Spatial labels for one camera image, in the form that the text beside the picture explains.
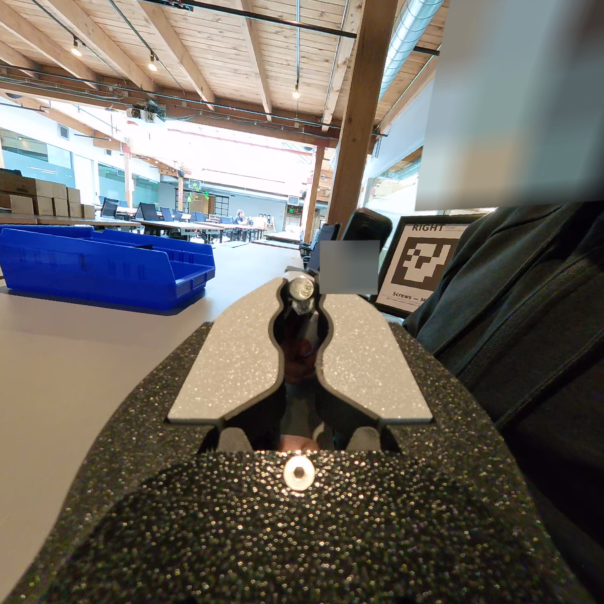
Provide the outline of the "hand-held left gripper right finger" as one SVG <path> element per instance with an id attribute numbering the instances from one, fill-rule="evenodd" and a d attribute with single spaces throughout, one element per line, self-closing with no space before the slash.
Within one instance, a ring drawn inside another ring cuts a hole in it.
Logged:
<path id="1" fill-rule="evenodd" d="M 433 415 L 383 315 L 354 294 L 327 294 L 320 308 L 328 322 L 316 357 L 323 389 L 371 420 L 430 422 Z"/>

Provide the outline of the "blue plastic bin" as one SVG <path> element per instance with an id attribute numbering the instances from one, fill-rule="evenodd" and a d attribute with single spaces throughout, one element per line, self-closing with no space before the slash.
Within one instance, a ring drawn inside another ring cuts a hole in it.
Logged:
<path id="1" fill-rule="evenodd" d="M 10 289 L 169 310 L 215 276 L 210 245 L 91 226 L 1 227 Z"/>

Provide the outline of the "black framed marker sign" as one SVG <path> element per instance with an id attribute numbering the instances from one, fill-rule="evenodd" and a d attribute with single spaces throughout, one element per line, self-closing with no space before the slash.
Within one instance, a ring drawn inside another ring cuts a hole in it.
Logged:
<path id="1" fill-rule="evenodd" d="M 370 302 L 402 318 L 414 312 L 435 291 L 466 228 L 483 216 L 402 216 L 387 242 L 379 291 Z"/>

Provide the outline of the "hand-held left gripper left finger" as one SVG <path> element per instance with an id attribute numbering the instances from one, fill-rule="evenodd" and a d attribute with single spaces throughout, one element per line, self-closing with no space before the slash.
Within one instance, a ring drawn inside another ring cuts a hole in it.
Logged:
<path id="1" fill-rule="evenodd" d="M 286 279 L 262 285 L 223 311 L 178 393 L 170 422 L 221 422 L 277 391 L 283 354 L 274 322 L 283 311 Z"/>

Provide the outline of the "stack of cardboard boxes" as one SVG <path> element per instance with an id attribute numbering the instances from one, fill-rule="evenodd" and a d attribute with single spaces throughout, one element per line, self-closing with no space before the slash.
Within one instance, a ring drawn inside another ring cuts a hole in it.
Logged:
<path id="1" fill-rule="evenodd" d="M 1 170 L 1 209 L 18 215 L 95 218 L 94 206 L 82 203 L 78 189 L 25 177 L 18 170 Z"/>

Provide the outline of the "wooden pillar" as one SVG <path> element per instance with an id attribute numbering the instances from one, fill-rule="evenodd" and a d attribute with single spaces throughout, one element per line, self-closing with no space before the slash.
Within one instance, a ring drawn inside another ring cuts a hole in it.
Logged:
<path id="1" fill-rule="evenodd" d="M 397 1 L 366 1 L 339 139 L 327 223 L 346 225 L 357 208 Z"/>

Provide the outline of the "steel bolt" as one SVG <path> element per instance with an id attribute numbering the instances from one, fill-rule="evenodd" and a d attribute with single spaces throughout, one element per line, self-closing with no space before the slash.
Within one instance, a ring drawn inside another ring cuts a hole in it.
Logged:
<path id="1" fill-rule="evenodd" d="M 316 311 L 319 297 L 318 286 L 312 276 L 300 274 L 290 279 L 285 318 L 297 315 L 309 319 Z"/>

